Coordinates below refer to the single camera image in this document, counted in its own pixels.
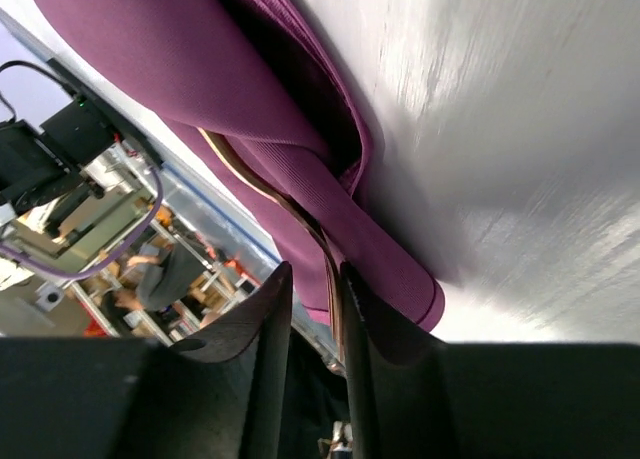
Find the purple satin napkin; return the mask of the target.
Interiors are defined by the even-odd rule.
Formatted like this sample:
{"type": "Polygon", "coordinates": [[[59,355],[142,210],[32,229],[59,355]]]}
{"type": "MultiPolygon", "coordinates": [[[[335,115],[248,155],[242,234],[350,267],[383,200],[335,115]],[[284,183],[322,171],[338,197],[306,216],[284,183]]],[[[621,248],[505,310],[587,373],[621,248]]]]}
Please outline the purple satin napkin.
{"type": "Polygon", "coordinates": [[[389,305],[424,330],[444,311],[432,275],[364,211],[371,135],[290,0],[34,0],[61,37],[155,112],[256,217],[293,268],[315,321],[329,319],[325,256],[282,207],[242,183],[205,131],[320,224],[389,305]]]}

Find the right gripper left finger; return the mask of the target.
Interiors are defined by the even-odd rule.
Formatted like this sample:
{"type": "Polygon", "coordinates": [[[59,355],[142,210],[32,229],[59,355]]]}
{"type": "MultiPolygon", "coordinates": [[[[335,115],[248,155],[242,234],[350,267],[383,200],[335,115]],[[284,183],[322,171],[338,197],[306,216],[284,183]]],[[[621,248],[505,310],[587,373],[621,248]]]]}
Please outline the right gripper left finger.
{"type": "Polygon", "coordinates": [[[273,458],[292,269],[172,346],[151,339],[5,338],[5,458],[273,458]]]}

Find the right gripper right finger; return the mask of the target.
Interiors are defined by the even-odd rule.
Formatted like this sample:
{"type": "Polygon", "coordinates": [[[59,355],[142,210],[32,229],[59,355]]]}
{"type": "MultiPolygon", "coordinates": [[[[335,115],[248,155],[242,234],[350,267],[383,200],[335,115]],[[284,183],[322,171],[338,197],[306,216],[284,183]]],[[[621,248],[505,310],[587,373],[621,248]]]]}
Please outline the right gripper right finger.
{"type": "Polygon", "coordinates": [[[635,458],[639,349],[446,343],[341,268],[357,458],[635,458]]]}

